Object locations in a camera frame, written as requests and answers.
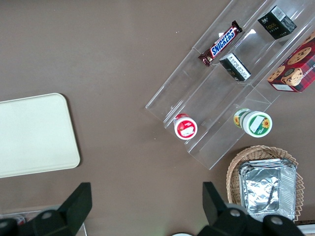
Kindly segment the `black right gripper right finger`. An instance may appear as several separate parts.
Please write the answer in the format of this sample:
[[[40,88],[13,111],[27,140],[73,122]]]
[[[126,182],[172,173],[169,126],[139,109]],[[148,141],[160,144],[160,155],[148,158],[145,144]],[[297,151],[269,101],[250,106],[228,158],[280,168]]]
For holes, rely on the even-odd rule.
[[[208,220],[199,236],[260,236],[261,223],[242,210],[228,207],[212,182],[204,182],[203,209]]]

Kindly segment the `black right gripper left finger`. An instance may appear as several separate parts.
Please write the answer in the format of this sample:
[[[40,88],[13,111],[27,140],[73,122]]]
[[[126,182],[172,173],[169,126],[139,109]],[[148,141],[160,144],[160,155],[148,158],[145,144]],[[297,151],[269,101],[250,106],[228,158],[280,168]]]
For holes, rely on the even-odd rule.
[[[89,182],[81,183],[57,209],[41,212],[19,227],[21,236],[75,236],[92,209]]]

